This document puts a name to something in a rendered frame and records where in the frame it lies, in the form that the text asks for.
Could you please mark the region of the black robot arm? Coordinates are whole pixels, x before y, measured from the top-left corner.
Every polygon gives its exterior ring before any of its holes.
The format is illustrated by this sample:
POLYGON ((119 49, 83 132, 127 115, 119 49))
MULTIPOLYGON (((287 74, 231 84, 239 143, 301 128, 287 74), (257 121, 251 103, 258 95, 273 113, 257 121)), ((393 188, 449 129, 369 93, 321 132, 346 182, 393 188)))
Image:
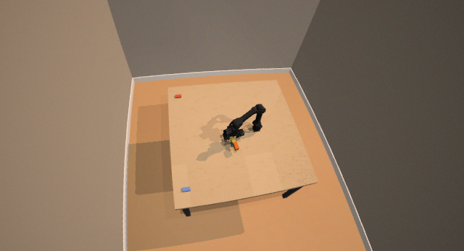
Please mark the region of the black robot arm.
POLYGON ((260 131, 263 127, 261 124, 262 114, 266 112, 265 107, 262 104, 256 104, 250 111, 242 115, 240 118, 236 118, 232 120, 232 122, 227 126, 227 128, 223 131, 225 136, 229 136, 232 133, 237 133, 239 128, 242 126, 243 122, 253 116, 253 114, 257 114, 256 119, 252 121, 252 128, 254 132, 260 131), (233 124, 233 125, 231 125, 233 124))

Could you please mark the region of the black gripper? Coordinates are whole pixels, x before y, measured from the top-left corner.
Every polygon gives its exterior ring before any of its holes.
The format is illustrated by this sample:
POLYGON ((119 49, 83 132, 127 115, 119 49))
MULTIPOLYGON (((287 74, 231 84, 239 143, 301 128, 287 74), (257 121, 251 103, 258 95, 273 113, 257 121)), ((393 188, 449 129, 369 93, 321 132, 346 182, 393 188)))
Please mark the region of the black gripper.
POLYGON ((240 136, 244 136, 244 130, 243 129, 239 129, 237 133, 232 133, 231 135, 229 136, 225 136, 225 134, 223 133, 223 137, 225 140, 230 140, 230 137, 233 137, 233 136, 236 136, 236 138, 240 137, 240 136))

